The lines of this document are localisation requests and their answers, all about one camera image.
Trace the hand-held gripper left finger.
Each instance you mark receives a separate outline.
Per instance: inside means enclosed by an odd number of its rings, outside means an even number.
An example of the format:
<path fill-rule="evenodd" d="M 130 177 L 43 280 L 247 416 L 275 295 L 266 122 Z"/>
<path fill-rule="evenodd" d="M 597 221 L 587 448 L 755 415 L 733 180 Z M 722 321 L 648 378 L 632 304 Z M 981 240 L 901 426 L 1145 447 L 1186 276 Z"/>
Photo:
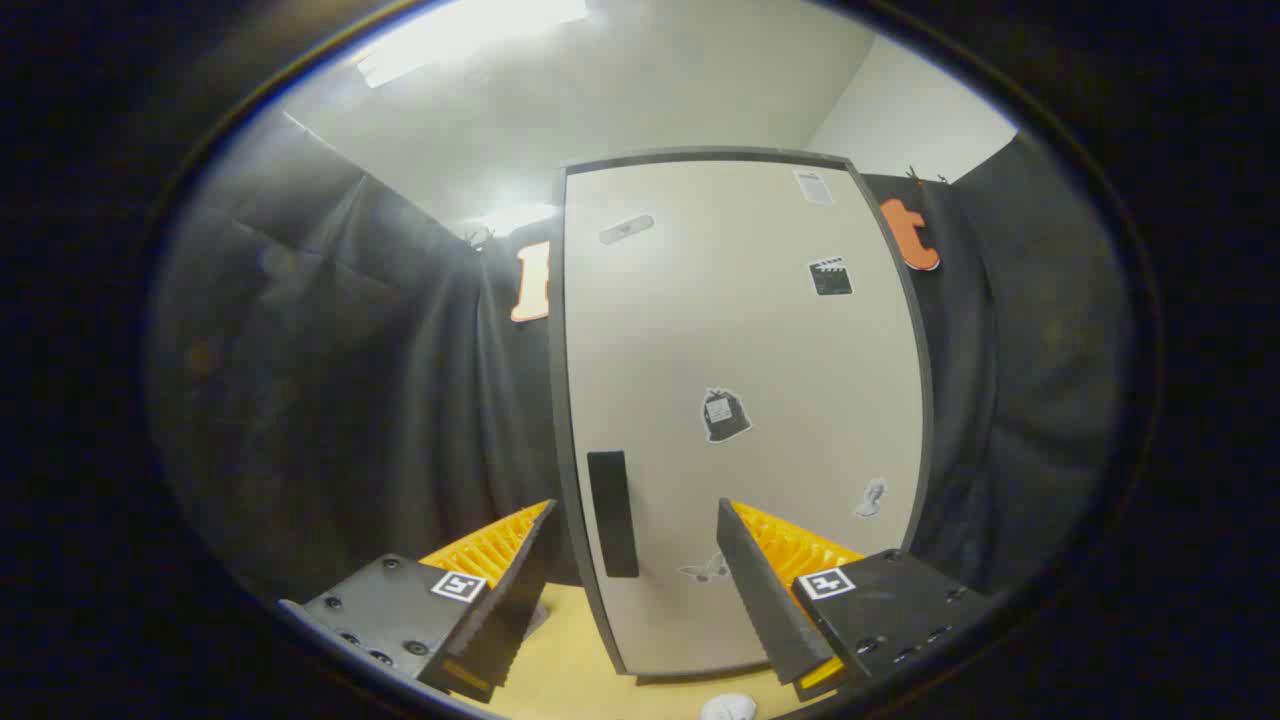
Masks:
<path fill-rule="evenodd" d="M 324 650 L 399 692 L 486 703 L 538 610 L 557 510 L 541 501 L 421 559 L 384 553 L 280 609 Z"/>

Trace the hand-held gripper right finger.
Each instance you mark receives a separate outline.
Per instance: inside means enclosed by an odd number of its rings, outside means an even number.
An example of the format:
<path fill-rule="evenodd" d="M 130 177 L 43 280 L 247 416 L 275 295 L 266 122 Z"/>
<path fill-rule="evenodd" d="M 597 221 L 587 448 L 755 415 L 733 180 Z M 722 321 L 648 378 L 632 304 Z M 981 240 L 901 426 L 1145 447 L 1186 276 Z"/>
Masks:
<path fill-rule="evenodd" d="M 934 659 L 991 610 L 987 594 L 904 550 L 855 553 L 731 498 L 716 539 L 768 664 L 800 700 Z"/>

